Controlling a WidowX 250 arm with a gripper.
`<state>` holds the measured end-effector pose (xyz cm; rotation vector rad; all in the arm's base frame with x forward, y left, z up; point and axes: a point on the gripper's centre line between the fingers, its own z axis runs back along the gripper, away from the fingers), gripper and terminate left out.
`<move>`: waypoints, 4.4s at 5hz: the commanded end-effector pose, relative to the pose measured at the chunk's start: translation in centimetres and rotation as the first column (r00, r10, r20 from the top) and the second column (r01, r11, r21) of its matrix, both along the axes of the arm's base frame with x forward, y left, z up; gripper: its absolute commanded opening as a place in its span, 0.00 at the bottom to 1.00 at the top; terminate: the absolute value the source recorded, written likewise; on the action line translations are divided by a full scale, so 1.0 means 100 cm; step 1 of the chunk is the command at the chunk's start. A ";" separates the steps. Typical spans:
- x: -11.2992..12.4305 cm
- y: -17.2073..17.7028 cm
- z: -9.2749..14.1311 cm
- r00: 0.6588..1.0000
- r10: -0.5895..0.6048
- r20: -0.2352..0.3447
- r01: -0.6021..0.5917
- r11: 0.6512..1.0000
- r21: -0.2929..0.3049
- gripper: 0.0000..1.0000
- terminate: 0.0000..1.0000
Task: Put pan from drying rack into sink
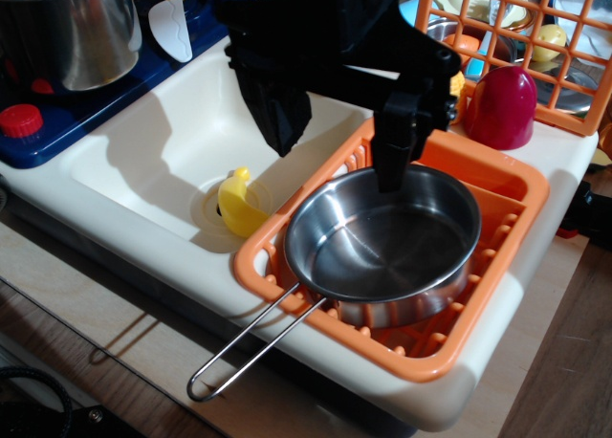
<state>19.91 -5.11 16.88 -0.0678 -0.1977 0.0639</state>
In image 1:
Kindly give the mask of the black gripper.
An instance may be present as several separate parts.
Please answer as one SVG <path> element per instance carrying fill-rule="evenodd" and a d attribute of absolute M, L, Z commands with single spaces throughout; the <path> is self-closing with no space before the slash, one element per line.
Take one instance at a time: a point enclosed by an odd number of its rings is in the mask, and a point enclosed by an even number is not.
<path fill-rule="evenodd" d="M 229 29 L 227 54 L 240 93 L 266 144 L 289 154 L 312 118 L 307 91 L 319 84 L 355 87 L 368 69 L 393 72 L 440 99 L 392 92 L 374 114 L 373 167 L 381 193 L 399 190 L 435 129 L 454 119 L 450 79 L 459 55 L 411 26 L 399 0 L 237 0 L 219 6 Z"/>

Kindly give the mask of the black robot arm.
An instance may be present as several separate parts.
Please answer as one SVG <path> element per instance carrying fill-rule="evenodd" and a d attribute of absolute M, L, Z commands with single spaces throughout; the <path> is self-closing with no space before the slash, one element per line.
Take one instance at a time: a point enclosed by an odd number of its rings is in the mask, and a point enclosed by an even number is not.
<path fill-rule="evenodd" d="M 460 57 L 411 26 L 399 0 L 238 0 L 216 16 L 243 100 L 280 156 L 308 125 L 311 94 L 356 105 L 374 115 L 373 166 L 391 192 L 454 117 Z"/>

